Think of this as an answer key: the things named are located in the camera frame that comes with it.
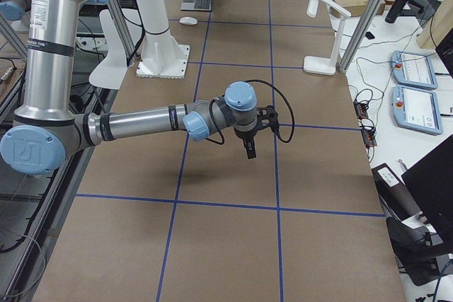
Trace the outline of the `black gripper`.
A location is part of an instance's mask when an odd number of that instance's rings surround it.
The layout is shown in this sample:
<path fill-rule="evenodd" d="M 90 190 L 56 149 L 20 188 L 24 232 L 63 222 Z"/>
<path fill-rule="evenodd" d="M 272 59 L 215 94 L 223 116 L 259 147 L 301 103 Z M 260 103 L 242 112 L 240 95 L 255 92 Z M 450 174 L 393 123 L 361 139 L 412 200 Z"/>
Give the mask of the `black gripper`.
<path fill-rule="evenodd" d="M 244 142 L 247 158 L 255 158 L 256 148 L 254 144 L 254 136 L 256 135 L 256 122 L 251 122 L 248 124 L 236 123 L 234 125 L 234 132 L 236 136 Z"/>

